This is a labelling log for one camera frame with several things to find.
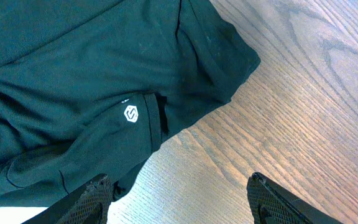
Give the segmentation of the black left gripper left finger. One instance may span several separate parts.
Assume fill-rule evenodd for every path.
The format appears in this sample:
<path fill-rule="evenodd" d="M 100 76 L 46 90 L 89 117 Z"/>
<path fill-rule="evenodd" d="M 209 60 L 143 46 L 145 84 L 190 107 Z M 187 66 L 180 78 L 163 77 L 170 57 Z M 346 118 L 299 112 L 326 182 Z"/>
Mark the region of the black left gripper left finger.
<path fill-rule="evenodd" d="M 112 183 L 99 174 L 23 224 L 106 224 Z"/>

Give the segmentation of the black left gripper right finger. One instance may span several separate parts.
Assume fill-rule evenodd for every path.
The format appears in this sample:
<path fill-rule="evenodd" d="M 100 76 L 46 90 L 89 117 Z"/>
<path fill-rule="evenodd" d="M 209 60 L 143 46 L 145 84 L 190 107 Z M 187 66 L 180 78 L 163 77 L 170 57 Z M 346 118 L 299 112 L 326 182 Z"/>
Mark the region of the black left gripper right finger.
<path fill-rule="evenodd" d="M 255 223 L 340 224 L 260 172 L 248 179 L 247 199 Z"/>

